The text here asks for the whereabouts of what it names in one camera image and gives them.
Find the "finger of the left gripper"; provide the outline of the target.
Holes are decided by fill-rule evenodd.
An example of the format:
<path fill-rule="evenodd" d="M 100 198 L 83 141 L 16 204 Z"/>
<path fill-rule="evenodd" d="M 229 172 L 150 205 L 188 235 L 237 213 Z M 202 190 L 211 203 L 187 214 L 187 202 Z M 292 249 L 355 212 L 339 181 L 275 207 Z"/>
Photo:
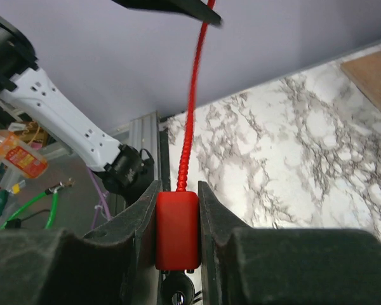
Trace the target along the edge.
<path fill-rule="evenodd" d="M 220 26 L 222 18 L 214 10 L 215 1 L 200 0 L 114 0 L 122 7 L 131 10 L 157 11 L 178 13 L 205 22 L 209 25 Z"/>

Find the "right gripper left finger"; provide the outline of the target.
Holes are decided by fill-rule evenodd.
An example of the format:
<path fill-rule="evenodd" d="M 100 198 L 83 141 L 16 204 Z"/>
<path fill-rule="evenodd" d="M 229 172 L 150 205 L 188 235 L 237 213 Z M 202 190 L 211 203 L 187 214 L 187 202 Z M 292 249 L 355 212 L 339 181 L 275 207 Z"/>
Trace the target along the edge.
<path fill-rule="evenodd" d="M 0 304 L 156 304 L 152 182 L 129 208 L 78 237 L 65 229 L 0 231 Z"/>

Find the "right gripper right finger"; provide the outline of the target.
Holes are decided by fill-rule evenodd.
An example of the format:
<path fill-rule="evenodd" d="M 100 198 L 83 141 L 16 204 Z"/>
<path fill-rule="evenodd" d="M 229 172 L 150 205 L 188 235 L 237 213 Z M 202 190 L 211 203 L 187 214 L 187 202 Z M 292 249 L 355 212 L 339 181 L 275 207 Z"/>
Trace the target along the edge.
<path fill-rule="evenodd" d="M 205 304 L 381 304 L 381 242 L 360 229 L 256 229 L 199 182 Z"/>

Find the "silver key bunch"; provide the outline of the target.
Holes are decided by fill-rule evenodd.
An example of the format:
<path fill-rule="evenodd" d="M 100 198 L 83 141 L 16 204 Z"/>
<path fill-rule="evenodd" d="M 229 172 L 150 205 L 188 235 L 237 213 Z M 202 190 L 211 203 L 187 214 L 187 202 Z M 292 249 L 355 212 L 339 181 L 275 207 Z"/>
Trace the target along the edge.
<path fill-rule="evenodd" d="M 196 291 L 185 271 L 167 271 L 161 284 L 162 304 L 190 305 L 203 300 L 202 291 Z"/>

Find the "red cable lock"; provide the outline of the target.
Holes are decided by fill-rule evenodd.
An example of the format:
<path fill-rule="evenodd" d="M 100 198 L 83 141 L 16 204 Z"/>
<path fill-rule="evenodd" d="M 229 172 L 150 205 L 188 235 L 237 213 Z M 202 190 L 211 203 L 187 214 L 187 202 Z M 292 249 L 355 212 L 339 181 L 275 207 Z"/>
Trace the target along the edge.
<path fill-rule="evenodd" d="M 194 55 L 184 128 L 184 143 L 175 191 L 162 191 L 156 203 L 156 268 L 161 271 L 192 271 L 200 266 L 199 198 L 187 190 L 194 138 L 197 80 L 208 22 L 201 25 Z"/>

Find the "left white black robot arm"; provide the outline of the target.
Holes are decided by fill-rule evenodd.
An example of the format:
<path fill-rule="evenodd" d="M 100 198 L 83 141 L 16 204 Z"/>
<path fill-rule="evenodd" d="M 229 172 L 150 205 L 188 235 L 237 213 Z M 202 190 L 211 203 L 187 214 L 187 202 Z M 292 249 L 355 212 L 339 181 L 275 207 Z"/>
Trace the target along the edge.
<path fill-rule="evenodd" d="M 131 205 L 154 180 L 154 160 L 109 136 L 53 84 L 31 42 L 0 16 L 0 98 L 71 148 L 106 190 Z"/>

